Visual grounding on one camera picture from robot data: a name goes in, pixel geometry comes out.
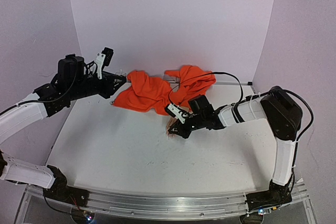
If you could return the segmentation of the clear nail polish bottle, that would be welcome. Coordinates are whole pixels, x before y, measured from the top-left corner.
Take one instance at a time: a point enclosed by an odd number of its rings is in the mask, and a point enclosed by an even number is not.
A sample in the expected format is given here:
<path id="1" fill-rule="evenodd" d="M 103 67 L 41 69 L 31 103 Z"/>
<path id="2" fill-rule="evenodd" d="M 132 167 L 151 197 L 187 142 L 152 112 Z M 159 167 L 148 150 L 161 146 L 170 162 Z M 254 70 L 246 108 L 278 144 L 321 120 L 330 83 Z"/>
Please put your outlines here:
<path id="1" fill-rule="evenodd" d="M 120 69 L 118 72 L 116 72 L 116 74 L 119 75 L 119 76 L 124 76 L 124 77 L 127 76 L 127 73 L 124 72 L 122 69 Z"/>

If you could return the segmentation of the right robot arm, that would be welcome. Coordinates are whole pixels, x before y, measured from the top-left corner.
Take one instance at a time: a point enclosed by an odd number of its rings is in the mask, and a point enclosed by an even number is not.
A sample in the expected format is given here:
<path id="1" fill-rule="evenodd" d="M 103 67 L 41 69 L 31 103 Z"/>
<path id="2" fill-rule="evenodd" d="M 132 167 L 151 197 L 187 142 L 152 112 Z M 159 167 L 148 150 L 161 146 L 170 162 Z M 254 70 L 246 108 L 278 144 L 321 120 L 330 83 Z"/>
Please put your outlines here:
<path id="1" fill-rule="evenodd" d="M 249 95 L 236 103 L 214 109 L 205 95 L 189 100 L 191 111 L 170 103 L 165 111 L 176 119 L 168 132 L 184 139 L 195 130 L 221 130 L 237 124 L 265 120 L 276 141 L 275 169 L 268 190 L 246 195 L 248 210 L 262 212 L 291 202 L 301 107 L 279 86 L 267 93 Z"/>

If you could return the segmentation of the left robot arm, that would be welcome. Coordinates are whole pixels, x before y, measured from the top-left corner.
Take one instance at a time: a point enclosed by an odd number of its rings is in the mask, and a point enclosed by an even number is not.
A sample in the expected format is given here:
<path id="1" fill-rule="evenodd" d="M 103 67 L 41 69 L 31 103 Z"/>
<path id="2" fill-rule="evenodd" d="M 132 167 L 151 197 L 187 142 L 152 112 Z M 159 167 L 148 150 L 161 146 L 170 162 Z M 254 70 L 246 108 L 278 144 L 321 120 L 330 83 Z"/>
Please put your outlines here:
<path id="1" fill-rule="evenodd" d="M 120 74 L 104 71 L 110 64 L 113 50 L 104 48 L 96 59 L 85 63 L 81 56 L 66 55 L 58 62 L 58 71 L 50 83 L 35 89 L 26 98 L 1 112 L 1 142 L 27 126 L 49 118 L 72 101 L 99 95 L 105 99 L 113 96 L 127 79 Z M 68 185 L 66 176 L 57 167 L 39 166 L 1 153 L 1 180 L 41 187 L 48 199 L 87 205 L 89 192 Z"/>

